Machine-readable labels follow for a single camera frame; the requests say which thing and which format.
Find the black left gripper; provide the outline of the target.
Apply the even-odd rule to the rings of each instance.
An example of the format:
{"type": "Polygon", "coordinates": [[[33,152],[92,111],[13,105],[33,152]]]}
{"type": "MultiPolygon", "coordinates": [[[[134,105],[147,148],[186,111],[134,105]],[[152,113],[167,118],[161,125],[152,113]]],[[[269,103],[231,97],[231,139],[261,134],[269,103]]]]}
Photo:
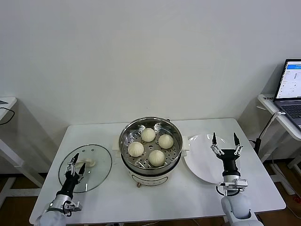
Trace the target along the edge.
{"type": "Polygon", "coordinates": [[[75,156],[71,159],[69,163],[67,163],[65,177],[66,180],[60,191],[57,192],[57,195],[66,195],[68,197],[73,197],[73,191],[75,186],[81,181],[84,177],[86,163],[83,163],[78,173],[75,172],[75,165],[78,160],[79,153],[75,154],[75,156]]]}

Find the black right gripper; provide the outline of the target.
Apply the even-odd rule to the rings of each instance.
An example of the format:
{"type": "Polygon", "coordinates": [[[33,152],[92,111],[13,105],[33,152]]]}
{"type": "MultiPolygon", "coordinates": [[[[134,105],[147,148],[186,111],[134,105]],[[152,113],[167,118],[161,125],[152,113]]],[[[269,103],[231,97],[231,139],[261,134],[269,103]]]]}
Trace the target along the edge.
{"type": "Polygon", "coordinates": [[[213,133],[211,149],[217,158],[222,160],[223,163],[223,176],[240,176],[240,172],[236,166],[236,160],[239,158],[243,146],[240,144],[239,138],[236,133],[233,133],[235,149],[220,149],[217,145],[215,132],[213,133]]]}

